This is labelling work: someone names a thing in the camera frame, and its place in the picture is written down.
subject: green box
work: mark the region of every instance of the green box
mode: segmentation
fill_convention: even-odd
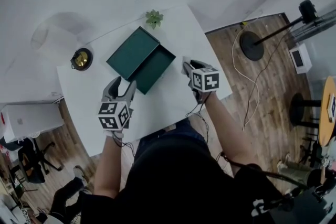
[[[143,94],[155,84],[175,56],[139,27],[106,61],[127,81],[135,80]]]

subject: office chair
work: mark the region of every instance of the office chair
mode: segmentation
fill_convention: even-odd
[[[10,180],[10,183],[12,184],[12,188],[13,188],[13,190],[14,190],[14,192],[16,194],[16,197],[18,199],[21,199],[21,197],[23,196],[23,193],[25,193],[25,192],[37,191],[37,189],[27,190],[25,188],[25,186],[22,184],[25,179],[24,178],[23,179],[18,179],[17,176],[15,175],[15,172],[12,171],[10,167],[8,167],[8,170],[9,170],[9,180]],[[18,185],[15,185],[15,178],[19,182]]]
[[[20,146],[20,145],[18,144],[17,141],[10,142],[10,143],[6,143],[4,137],[2,137],[2,138],[0,139],[0,145],[3,146],[4,148],[6,148],[6,149],[9,150],[9,151],[16,151],[16,150],[18,150],[19,148],[22,147],[22,146]]]
[[[49,174],[49,170],[46,169],[45,164],[57,171],[62,170],[62,167],[57,168],[44,158],[48,149],[51,146],[55,146],[54,142],[49,143],[42,151],[39,149],[35,139],[31,142],[30,139],[26,138],[21,142],[17,142],[17,144],[21,147],[18,151],[18,165],[10,169],[11,173],[15,174],[21,170],[25,181],[33,184],[41,184],[45,182],[41,169],[43,169],[46,175]]]

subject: round wooden table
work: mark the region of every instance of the round wooden table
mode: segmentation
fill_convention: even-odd
[[[329,76],[324,84],[322,100],[304,100],[302,94],[297,93],[292,98],[289,109],[290,121],[294,126],[300,125],[319,129],[319,143],[321,146],[326,146],[328,144],[335,127],[335,122],[329,122],[327,111],[331,94],[336,96],[336,86],[333,77]],[[321,108],[319,123],[302,121],[304,108],[306,106]]]
[[[322,103],[321,103],[321,114],[320,114],[320,124],[319,124],[319,142],[321,146],[326,146],[330,140],[331,134],[335,127],[335,121],[329,122],[328,117],[328,103],[329,96],[334,94],[336,96],[336,86],[333,77],[329,76],[324,84]]]

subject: succulent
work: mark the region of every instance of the succulent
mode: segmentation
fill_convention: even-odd
[[[146,13],[146,18],[146,24],[149,24],[153,29],[155,29],[157,25],[161,26],[163,15],[155,10],[152,10],[151,12]]]

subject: black base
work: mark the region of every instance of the black base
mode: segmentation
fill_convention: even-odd
[[[289,120],[293,126],[297,126],[304,114],[304,107],[303,106],[295,106],[296,103],[302,102],[303,96],[301,93],[296,93],[292,101],[290,102],[290,108],[289,108]]]
[[[244,55],[252,61],[258,61],[264,56],[263,44],[254,45],[259,40],[261,40],[260,37],[250,31],[244,32],[240,36],[240,47]]]

